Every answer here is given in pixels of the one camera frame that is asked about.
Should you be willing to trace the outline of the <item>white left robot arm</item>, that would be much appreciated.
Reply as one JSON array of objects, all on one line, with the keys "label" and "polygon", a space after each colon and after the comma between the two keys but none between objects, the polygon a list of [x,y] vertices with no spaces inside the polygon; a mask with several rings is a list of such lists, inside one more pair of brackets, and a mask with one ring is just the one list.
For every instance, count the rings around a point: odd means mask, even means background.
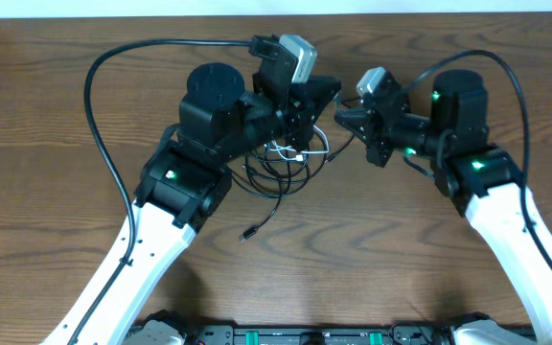
[{"label": "white left robot arm", "polygon": [[191,73],[180,121],[164,130],[142,169],[117,240],[45,343],[123,343],[157,283],[231,189],[228,163],[274,139],[307,149],[341,88],[325,76],[289,80],[275,91],[262,73],[254,82],[246,90],[241,73],[219,62]]}]

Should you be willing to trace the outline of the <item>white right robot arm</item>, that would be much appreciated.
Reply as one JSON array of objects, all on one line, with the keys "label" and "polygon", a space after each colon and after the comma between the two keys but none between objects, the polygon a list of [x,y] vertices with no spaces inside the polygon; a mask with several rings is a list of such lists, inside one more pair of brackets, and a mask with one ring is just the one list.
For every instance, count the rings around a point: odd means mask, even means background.
[{"label": "white right robot arm", "polygon": [[480,75],[447,70],[433,83],[428,117],[411,113],[393,75],[368,70],[356,87],[357,108],[334,119],[383,167],[392,153],[423,157],[440,193],[483,238],[507,274],[531,321],[535,340],[552,344],[552,234],[541,218],[523,171],[488,141],[488,92]]}]

